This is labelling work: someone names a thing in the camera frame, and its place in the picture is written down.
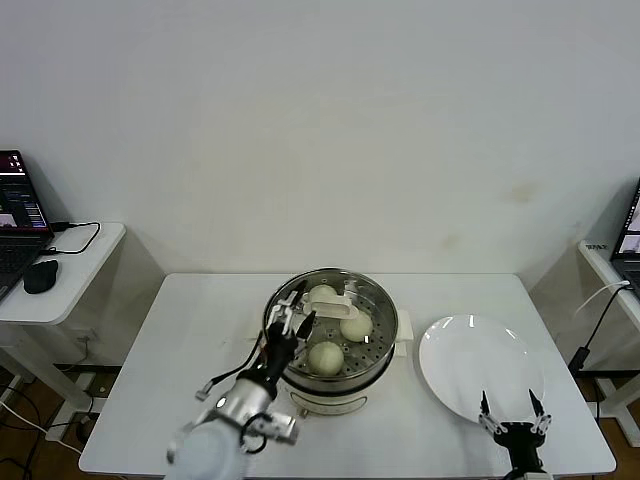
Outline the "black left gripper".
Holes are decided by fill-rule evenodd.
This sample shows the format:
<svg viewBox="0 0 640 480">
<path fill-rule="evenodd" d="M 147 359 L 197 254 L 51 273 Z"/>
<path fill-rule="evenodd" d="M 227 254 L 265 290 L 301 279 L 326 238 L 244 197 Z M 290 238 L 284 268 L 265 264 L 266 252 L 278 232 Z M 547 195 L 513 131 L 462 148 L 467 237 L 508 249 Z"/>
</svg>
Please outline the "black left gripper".
<svg viewBox="0 0 640 480">
<path fill-rule="evenodd" d="M 291 323 L 294 311 L 300 303 L 307 281 L 299 282 L 289 296 L 279 299 L 271 308 L 267 319 L 267 343 L 264 348 L 264 362 L 261 368 L 264 383 L 275 388 L 283 372 L 295 358 L 296 350 L 304 349 L 313 330 L 316 311 L 312 310 L 292 334 Z"/>
</svg>

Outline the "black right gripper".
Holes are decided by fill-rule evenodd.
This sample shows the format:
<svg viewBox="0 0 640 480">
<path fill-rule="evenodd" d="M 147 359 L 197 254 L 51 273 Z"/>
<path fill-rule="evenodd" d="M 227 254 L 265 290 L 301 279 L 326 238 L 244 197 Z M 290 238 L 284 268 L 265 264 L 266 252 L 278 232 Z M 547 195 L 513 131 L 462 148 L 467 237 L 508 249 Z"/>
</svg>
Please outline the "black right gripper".
<svg viewBox="0 0 640 480">
<path fill-rule="evenodd" d="M 492 414 L 486 392 L 482 392 L 480 403 L 479 424 L 488 432 L 494 433 L 494 441 L 507 449 L 513 470 L 541 470 L 537 449 L 543 445 L 543 435 L 551 422 L 552 415 L 545 412 L 542 402 L 529 389 L 529 398 L 535 414 L 533 423 L 530 422 L 502 422 Z"/>
</svg>

